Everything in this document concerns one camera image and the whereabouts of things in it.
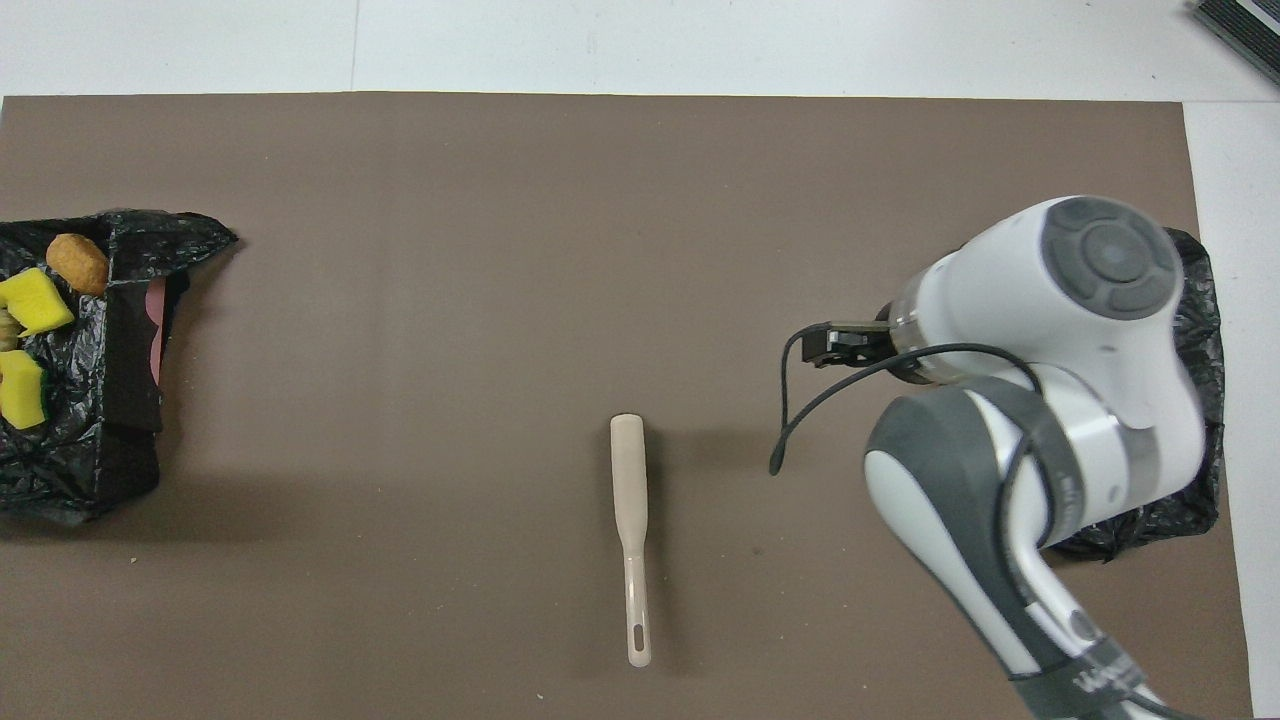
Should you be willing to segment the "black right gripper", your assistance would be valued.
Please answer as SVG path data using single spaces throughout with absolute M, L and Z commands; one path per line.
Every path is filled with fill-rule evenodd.
M 887 327 L 837 325 L 806 332 L 803 350 L 814 368 L 870 366 L 893 356 L 893 342 Z

